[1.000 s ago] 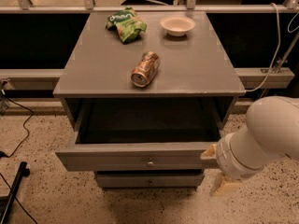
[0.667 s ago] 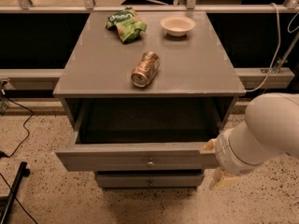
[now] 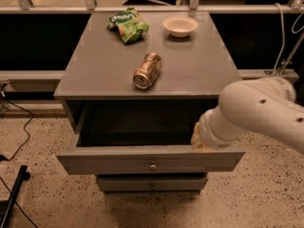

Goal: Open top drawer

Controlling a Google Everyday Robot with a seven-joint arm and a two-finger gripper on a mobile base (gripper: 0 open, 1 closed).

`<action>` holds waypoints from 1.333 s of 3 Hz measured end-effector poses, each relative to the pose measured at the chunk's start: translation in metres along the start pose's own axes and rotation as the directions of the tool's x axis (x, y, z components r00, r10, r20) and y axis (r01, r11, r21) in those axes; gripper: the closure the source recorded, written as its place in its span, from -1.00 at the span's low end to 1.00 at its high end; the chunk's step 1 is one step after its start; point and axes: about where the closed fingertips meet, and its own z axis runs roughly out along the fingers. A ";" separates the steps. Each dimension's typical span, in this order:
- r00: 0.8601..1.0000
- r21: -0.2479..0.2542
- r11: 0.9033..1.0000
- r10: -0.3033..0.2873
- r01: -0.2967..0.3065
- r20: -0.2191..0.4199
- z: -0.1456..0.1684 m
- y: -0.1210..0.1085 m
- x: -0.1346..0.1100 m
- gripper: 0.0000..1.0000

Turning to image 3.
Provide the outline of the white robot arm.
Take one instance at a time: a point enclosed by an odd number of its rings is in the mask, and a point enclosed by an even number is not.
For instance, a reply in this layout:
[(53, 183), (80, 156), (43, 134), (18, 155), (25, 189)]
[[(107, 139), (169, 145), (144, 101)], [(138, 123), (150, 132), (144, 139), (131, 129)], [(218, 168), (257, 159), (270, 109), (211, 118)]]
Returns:
[(251, 131), (304, 154), (304, 107), (294, 86), (281, 77), (246, 80), (226, 86), (218, 106), (199, 117), (191, 138), (197, 149), (221, 149)]

